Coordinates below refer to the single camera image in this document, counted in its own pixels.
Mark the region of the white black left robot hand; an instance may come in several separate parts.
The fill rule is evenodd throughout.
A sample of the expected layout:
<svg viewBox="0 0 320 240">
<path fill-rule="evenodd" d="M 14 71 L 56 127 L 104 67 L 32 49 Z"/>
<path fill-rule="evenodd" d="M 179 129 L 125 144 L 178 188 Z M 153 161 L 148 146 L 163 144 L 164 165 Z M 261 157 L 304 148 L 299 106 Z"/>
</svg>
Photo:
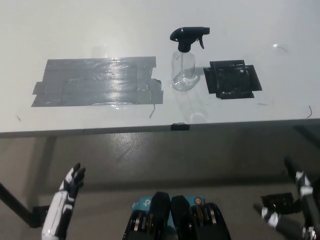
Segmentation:
<svg viewBox="0 0 320 240">
<path fill-rule="evenodd" d="M 78 162 L 63 179 L 47 211 L 41 231 L 42 240 L 66 239 L 78 192 L 84 185 L 85 171 Z"/>
</svg>

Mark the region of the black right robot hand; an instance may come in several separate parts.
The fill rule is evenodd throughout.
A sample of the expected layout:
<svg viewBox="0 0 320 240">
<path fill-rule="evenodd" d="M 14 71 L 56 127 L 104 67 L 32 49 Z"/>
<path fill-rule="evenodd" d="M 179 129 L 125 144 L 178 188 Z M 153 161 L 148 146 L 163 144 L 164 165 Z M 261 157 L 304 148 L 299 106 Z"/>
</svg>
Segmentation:
<svg viewBox="0 0 320 240">
<path fill-rule="evenodd" d="M 255 203 L 253 208 L 269 227 L 289 240 L 318 240 L 320 238 L 320 203 L 316 186 L 319 183 L 312 182 L 306 172 L 291 158 L 286 157 L 284 165 L 289 177 L 296 185 L 298 199 L 295 205 L 303 213 L 304 224 L 258 203 Z"/>
</svg>

